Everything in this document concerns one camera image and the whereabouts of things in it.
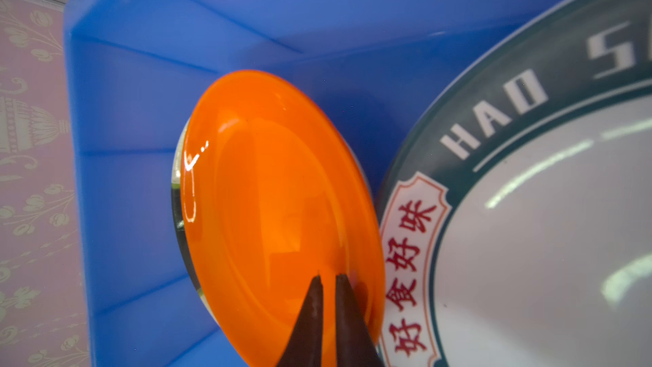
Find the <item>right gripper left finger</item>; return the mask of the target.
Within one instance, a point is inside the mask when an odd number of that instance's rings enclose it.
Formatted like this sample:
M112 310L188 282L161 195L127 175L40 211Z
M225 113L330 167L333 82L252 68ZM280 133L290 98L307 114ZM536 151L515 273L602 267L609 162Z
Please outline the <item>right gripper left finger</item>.
M324 290L320 276L309 285L290 339L278 367L320 367L322 365Z

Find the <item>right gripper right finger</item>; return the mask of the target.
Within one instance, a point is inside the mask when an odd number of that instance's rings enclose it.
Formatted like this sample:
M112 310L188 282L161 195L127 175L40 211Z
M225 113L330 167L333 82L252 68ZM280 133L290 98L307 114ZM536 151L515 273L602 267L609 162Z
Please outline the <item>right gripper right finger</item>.
M347 275L336 276L338 367L383 367Z

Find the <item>orange plate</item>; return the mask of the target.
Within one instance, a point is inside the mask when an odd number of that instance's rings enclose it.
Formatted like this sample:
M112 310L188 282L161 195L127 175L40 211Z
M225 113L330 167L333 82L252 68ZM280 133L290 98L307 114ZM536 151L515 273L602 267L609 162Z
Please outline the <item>orange plate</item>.
M378 338L385 266L375 209L353 153L307 95L263 71L219 78L188 121L179 172L195 273L248 365L278 363L315 277L323 365L336 364L338 275Z

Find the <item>green rimmed plate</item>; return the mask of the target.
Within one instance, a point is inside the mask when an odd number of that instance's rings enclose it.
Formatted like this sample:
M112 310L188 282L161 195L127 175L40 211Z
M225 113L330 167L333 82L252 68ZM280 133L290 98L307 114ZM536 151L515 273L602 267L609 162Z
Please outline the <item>green rimmed plate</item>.
M651 0L565 0L496 44L378 210L385 365L650 365Z

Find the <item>cream plate with dark spot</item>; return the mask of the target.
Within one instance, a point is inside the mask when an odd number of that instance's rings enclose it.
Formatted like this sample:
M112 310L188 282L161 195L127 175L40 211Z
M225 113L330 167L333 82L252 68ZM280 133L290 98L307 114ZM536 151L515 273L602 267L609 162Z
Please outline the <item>cream plate with dark spot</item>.
M185 123L183 130L177 142L177 146L173 158L173 168L171 169L171 212L173 213L173 222L176 238L178 241L179 251L183 258L184 266L187 270L188 277L190 278L194 289L196 290L200 300L205 306L206 310L217 322L210 305L205 297L201 288L200 282L197 278L195 267L192 262L191 254L188 249L188 241L184 227L183 213L182 213L182 198L181 198L181 175L183 166L183 142L185 141L188 121Z

